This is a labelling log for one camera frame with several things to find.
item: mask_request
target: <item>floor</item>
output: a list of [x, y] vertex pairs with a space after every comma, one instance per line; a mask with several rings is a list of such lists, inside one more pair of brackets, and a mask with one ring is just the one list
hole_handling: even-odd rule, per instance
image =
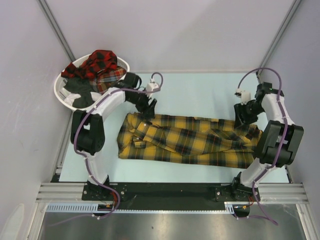
[[[236, 220], [230, 214], [115, 213], [48, 226], [75, 216], [46, 213], [39, 240], [305, 240], [296, 205], [266, 205], [279, 226], [264, 219]], [[257, 205], [251, 215], [260, 215]]]
[[[158, 100], [156, 113], [177, 116], [195, 116], [234, 119], [234, 104], [240, 102], [234, 93], [243, 73], [167, 73]], [[139, 74], [145, 86], [150, 74]], [[257, 78], [250, 74], [241, 88], [251, 92], [257, 89]], [[189, 165], [136, 159], [119, 159], [117, 135], [128, 112], [136, 112], [128, 102], [120, 105], [104, 122], [106, 141], [99, 158], [105, 159], [105, 169], [112, 182], [162, 183], [229, 183], [243, 169], [221, 166]], [[264, 129], [268, 123], [264, 113], [257, 125]], [[88, 173], [83, 158], [75, 154], [69, 143], [60, 176], [60, 182], [86, 182]], [[284, 168], [272, 171], [262, 182], [288, 183]]]

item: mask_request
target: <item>shiny floor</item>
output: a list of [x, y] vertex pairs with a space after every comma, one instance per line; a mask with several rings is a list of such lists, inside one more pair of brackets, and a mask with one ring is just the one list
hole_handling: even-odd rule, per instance
[[[46, 213], [39, 240], [305, 240], [295, 205], [267, 205], [279, 223], [263, 219], [236, 220], [225, 214], [116, 213], [106, 219], [80, 217], [74, 213]], [[258, 206], [251, 215], [261, 214]]]

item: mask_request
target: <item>yellow and black plaid shirt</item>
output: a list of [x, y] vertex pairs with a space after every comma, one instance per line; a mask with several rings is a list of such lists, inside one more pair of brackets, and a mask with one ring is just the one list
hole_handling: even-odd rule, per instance
[[129, 113], [117, 137], [119, 158], [247, 168], [262, 131], [225, 119]]

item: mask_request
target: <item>white panel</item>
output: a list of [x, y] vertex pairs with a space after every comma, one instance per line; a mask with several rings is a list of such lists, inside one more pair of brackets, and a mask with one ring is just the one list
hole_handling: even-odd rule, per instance
[[69, 61], [35, 0], [2, 4], [0, 32], [0, 232], [24, 204], [22, 239], [66, 128], [53, 83]]
[[[303, 1], [268, 67], [279, 71], [285, 105], [290, 117], [304, 128], [304, 136], [290, 170], [302, 182], [313, 213], [320, 224], [320, 1]], [[262, 80], [275, 83], [275, 75], [263, 72]]]
[[293, 0], [48, 0], [76, 58], [113, 50], [141, 71], [246, 71]]
[[[240, 98], [234, 93], [242, 73], [167, 73], [164, 74], [162, 90], [154, 94], [157, 99], [155, 112], [175, 116], [195, 116], [215, 119], [234, 119], [234, 104]], [[143, 86], [150, 74], [139, 74]], [[257, 90], [257, 77], [250, 74], [241, 88], [252, 96]], [[230, 183], [243, 169], [179, 164], [172, 162], [119, 159], [117, 136], [129, 112], [136, 112], [135, 106], [125, 102], [118, 106], [104, 122], [105, 143], [99, 157], [104, 159], [105, 169], [113, 182], [160, 182], [160, 183]], [[264, 130], [267, 126], [265, 113], [259, 115], [257, 125]], [[85, 182], [88, 172], [82, 156], [75, 153], [69, 143], [60, 181]], [[284, 168], [272, 171], [264, 183], [287, 183]]]

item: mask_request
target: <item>plaid fabric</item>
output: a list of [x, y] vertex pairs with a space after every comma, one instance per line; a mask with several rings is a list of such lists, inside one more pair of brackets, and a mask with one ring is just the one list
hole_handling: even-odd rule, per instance
[[78, 68], [71, 62], [65, 70], [61, 72], [61, 77], [67, 79], [75, 77], [95, 79], [104, 73], [116, 70], [117, 62], [117, 56], [112, 51], [96, 50]]
[[129, 113], [117, 137], [119, 158], [247, 168], [262, 131], [256, 125], [203, 117]]
[[115, 81], [120, 80], [126, 72], [124, 68], [117, 66], [116, 70], [103, 73], [89, 82], [95, 92], [104, 94], [108, 88], [110, 88]]

